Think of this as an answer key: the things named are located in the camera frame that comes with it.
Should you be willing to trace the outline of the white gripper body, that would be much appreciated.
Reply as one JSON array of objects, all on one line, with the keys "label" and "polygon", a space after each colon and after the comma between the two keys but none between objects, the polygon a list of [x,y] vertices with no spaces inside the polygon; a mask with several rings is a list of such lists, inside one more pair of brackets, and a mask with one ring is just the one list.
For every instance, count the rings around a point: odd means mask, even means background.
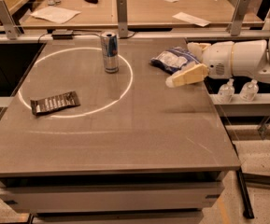
[{"label": "white gripper body", "polygon": [[267,42],[218,42],[209,46],[202,55],[209,68],[209,76],[215,79],[230,77],[255,78],[267,62]]}]

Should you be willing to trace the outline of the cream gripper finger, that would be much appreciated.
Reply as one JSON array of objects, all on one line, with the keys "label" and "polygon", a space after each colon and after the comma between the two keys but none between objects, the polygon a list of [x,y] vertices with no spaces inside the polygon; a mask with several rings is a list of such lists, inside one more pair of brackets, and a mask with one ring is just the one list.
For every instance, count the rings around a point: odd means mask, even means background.
[{"label": "cream gripper finger", "polygon": [[210,47],[209,43],[195,43],[190,42],[187,44],[188,50],[192,53],[199,62],[203,60],[203,52]]},{"label": "cream gripper finger", "polygon": [[208,68],[203,63],[189,65],[172,76],[168,77],[165,84],[169,88],[194,84],[203,81],[208,76]]}]

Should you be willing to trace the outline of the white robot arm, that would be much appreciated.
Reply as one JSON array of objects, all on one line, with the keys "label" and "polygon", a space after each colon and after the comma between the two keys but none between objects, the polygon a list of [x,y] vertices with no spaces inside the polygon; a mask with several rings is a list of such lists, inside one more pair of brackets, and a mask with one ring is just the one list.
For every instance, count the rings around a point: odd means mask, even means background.
[{"label": "white robot arm", "polygon": [[226,79],[249,77],[270,84],[270,38],[245,42],[218,42],[200,50],[201,62],[192,62],[168,77],[170,88],[203,81],[206,77]]}]

